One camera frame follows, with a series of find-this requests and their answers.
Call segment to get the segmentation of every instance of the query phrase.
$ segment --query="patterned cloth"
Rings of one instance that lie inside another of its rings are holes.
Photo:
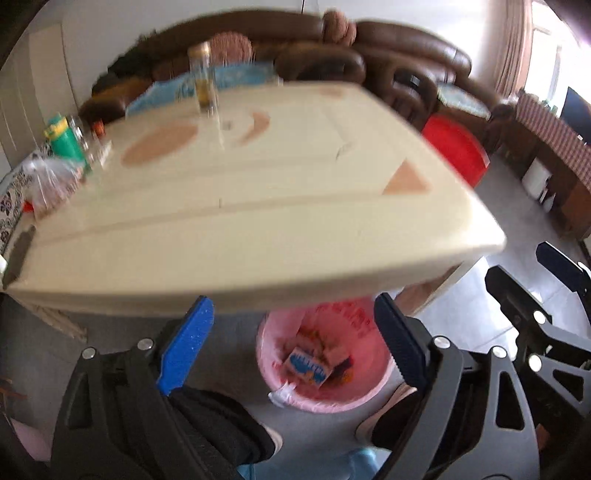
[[[0,181],[0,255],[4,254],[12,231],[22,214],[25,190],[31,177],[19,165]]]
[[[531,95],[517,102],[517,121],[556,153],[591,192],[591,147]]]
[[[218,90],[278,82],[275,68],[270,61],[215,66],[213,76],[216,79]],[[168,105],[175,100],[194,96],[195,82],[192,80],[191,72],[187,72],[166,82],[154,82],[150,88],[128,105],[125,115],[136,115],[152,108]]]
[[[484,103],[452,83],[439,83],[437,97],[445,106],[457,108],[486,120],[491,117],[491,112]]]

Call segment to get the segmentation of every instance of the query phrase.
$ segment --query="blue gripper pad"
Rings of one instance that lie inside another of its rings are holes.
[[[422,391],[428,383],[431,335],[423,324],[406,317],[387,293],[374,302],[374,320],[404,381]]]
[[[162,354],[160,377],[156,384],[164,395],[168,396],[172,390],[183,386],[212,325],[213,303],[207,297],[199,297]]]

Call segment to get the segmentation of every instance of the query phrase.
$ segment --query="white tabletop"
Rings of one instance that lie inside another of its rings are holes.
[[[499,251],[439,155],[358,86],[289,83],[107,127],[103,169],[38,222],[7,292],[45,307],[178,316],[357,297]]]

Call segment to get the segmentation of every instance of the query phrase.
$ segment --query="gray tile floor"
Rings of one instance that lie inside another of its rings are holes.
[[[535,260],[535,247],[546,240],[581,261],[583,255],[574,240],[556,234],[548,217],[527,197],[500,158],[492,159],[477,192],[505,231],[507,248],[480,260],[418,317],[431,333],[444,334],[461,348],[488,351],[492,345],[503,345],[514,351],[516,331],[484,286],[489,266],[501,264],[542,299],[556,325],[591,336],[576,295]],[[50,441],[61,396],[82,345],[49,328],[8,297],[0,309],[0,375],[14,379],[15,388],[28,394],[27,400],[12,404],[12,413],[17,420],[39,428]],[[89,343],[102,353],[127,349],[140,338],[154,336],[165,324],[165,320],[73,317],[88,327]],[[285,448],[261,465],[261,478],[319,478],[319,465],[323,466],[325,478],[328,472],[333,479],[348,478],[346,465],[337,459],[356,447],[356,425],[382,406],[401,381],[400,376],[393,375],[368,404],[344,414],[317,416],[276,408],[266,398],[268,389],[254,358],[255,332],[261,317],[253,313],[217,318],[190,383],[232,394],[255,417],[284,435]]]

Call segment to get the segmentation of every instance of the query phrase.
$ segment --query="pink trash bin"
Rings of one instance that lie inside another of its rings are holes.
[[[287,382],[282,364],[289,352],[284,345],[302,325],[313,325],[321,337],[348,350],[353,359],[349,383],[320,388],[299,384],[294,389]],[[395,365],[374,322],[371,298],[270,312],[258,330],[256,359],[273,403],[314,413],[338,413],[363,405],[382,389]]]

